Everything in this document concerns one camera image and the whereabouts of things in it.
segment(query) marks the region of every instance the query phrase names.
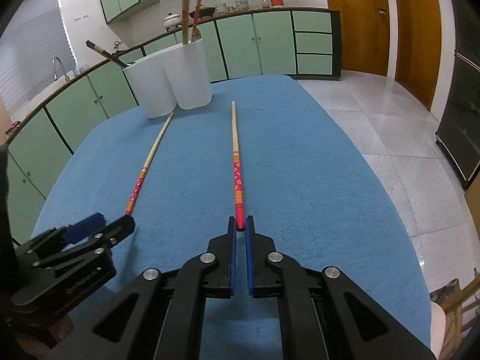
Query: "window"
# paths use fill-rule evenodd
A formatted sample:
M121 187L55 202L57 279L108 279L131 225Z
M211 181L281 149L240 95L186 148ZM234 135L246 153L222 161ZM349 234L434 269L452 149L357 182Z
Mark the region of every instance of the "window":
M10 115L53 83L56 56L74 69L59 1L25 0L0 38L0 97Z

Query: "black refrigerator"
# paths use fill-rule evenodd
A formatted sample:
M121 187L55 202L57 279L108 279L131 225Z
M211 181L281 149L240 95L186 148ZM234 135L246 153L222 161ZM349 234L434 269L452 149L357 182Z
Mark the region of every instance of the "black refrigerator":
M437 143L467 189L480 169L480 22L453 1L455 65Z

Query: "silver screw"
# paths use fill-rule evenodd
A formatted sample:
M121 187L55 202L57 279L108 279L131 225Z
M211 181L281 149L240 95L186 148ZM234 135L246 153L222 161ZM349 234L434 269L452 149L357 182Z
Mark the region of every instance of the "silver screw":
M327 269L325 269L325 275L327 276L327 278L336 279L337 277L340 276L340 271L338 270L338 268L335 268L334 266L330 266Z
M283 254L277 251L273 251L268 255L268 259L273 263L277 263L283 260Z
M215 255L213 253L204 253L200 256L200 261L208 264L215 260Z
M155 268L146 269L143 272L143 278L146 280L154 280L158 277L159 272Z

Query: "wooden chair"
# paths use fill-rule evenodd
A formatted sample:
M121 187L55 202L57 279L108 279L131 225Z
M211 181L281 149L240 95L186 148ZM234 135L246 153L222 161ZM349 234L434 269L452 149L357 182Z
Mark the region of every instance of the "wooden chair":
M462 342L462 333L469 330L477 321L477 317L474 317L464 323L463 314L480 305L480 299L476 299L465 307L462 304L479 290L480 276L477 276L463 290L460 290L458 279L455 279L430 294L430 299L439 304L446 315L445 339L439 360L446 360L452 356Z

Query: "tiled floor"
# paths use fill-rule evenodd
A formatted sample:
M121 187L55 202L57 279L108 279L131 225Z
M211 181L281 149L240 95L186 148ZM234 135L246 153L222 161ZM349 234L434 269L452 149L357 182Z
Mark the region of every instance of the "tiled floor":
M384 76L342 72L341 81L300 84L345 131L392 199L429 291L480 268L480 242L464 192L435 144L438 121Z

